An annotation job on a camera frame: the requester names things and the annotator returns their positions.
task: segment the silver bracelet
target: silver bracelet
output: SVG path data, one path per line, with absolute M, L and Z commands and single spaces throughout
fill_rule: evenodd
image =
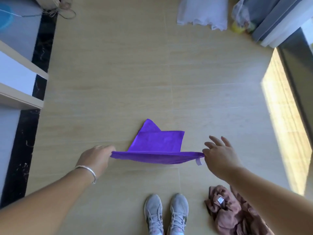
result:
M 84 168 L 84 169 L 90 171 L 90 172 L 92 173 L 92 175 L 94 176 L 94 179 L 95 179 L 95 180 L 94 180 L 94 184 L 96 184 L 97 177 L 96 177 L 96 174 L 94 173 L 93 170 L 91 170 L 91 169 L 90 169 L 89 167 L 87 167 L 87 166 L 76 166 L 76 167 L 74 168 L 74 170 L 77 169 L 77 168 Z

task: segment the sunlight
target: sunlight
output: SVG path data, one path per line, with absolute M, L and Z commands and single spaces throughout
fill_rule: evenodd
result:
M 290 188 L 303 195 L 312 149 L 277 49 L 262 80 L 262 89 Z

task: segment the gray sneaker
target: gray sneaker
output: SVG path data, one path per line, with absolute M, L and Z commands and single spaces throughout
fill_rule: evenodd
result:
M 171 201 L 171 224 L 167 235 L 183 235 L 188 216 L 188 201 L 182 194 L 176 194 Z
M 162 203 L 158 195 L 150 195 L 144 207 L 149 235 L 163 235 Z

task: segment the brown cloth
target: brown cloth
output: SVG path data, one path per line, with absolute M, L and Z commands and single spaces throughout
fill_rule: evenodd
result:
M 271 230 L 253 207 L 233 188 L 231 191 L 221 185 L 210 186 L 209 198 L 205 201 L 218 233 L 221 235 L 272 235 Z

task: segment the folded purple fabric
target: folded purple fabric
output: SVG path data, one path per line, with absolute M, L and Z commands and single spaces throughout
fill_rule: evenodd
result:
M 196 160 L 200 164 L 203 153 L 181 152 L 184 131 L 161 131 L 147 119 L 127 152 L 113 152 L 111 157 L 157 164 L 180 164 Z

